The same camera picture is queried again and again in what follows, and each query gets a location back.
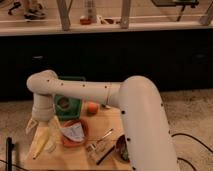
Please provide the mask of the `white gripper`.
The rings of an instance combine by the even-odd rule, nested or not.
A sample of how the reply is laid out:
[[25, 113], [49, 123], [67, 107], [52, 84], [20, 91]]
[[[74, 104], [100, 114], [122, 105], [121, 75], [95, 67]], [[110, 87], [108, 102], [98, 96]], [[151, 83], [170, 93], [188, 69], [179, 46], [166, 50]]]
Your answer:
[[55, 115], [53, 97], [51, 95], [33, 94], [32, 118], [30, 118], [25, 132], [30, 133], [38, 125], [39, 122], [49, 122], [50, 137], [45, 146], [48, 153], [52, 153], [57, 146], [57, 142], [61, 137], [61, 125], [59, 119]]

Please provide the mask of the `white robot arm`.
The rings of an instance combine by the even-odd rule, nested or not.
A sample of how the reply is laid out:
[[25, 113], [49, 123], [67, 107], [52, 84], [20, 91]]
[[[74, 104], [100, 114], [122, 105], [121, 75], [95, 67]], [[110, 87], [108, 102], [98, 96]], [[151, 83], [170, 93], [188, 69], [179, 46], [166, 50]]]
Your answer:
[[92, 101], [120, 110], [133, 171], [180, 171], [163, 101], [155, 84], [144, 76], [123, 82], [61, 80], [52, 70], [28, 77], [33, 93], [32, 118], [54, 116], [53, 96]]

